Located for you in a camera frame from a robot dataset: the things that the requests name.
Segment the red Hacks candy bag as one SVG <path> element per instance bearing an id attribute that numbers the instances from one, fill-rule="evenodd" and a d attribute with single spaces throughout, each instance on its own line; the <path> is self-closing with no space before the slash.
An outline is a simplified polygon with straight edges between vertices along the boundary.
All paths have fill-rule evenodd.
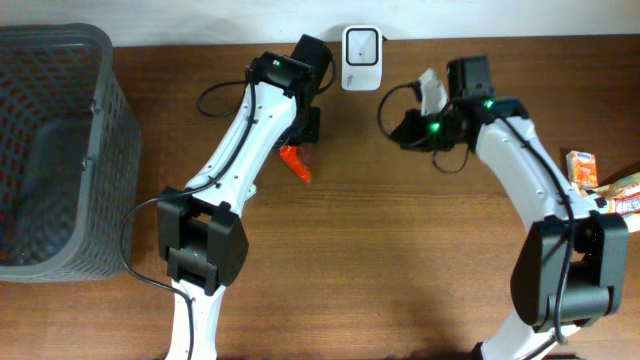
<path id="1" fill-rule="evenodd" d="M 309 143 L 283 145 L 279 149 L 280 158 L 305 184 L 312 181 L 312 154 L 313 146 Z"/>

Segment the orange tissue pack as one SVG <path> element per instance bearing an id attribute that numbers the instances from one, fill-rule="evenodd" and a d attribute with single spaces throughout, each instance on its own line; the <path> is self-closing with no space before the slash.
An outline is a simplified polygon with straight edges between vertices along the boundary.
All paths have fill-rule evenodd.
<path id="1" fill-rule="evenodd" d="M 582 189 L 598 186 L 596 156 L 588 152 L 570 151 L 566 155 L 569 181 Z"/>

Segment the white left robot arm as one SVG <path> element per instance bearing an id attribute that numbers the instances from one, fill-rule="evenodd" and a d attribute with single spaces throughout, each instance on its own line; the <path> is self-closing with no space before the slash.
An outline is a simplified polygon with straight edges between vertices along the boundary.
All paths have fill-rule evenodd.
<path id="1" fill-rule="evenodd" d="M 255 58 L 227 133 L 184 190 L 167 188 L 157 205 L 159 254 L 175 294 L 170 359 L 214 359 L 225 290 L 238 277 L 249 243 L 241 222 L 250 188 L 269 152 L 297 153 L 319 138 L 314 97 L 335 66 L 328 45 L 303 35 L 289 56 Z"/>

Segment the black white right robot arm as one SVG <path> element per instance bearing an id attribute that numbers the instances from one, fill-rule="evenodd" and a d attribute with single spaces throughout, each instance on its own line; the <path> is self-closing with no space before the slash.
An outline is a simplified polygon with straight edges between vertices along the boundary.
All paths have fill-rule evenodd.
<path id="1" fill-rule="evenodd" d="M 426 70 L 408 83 L 421 105 L 384 135 L 438 155 L 459 144 L 496 176 L 527 237 L 510 279 L 513 310 L 473 359 L 546 359 L 621 305 L 629 229 L 581 196 L 541 144 L 516 97 L 498 97 L 485 55 L 452 60 L 447 80 Z"/>

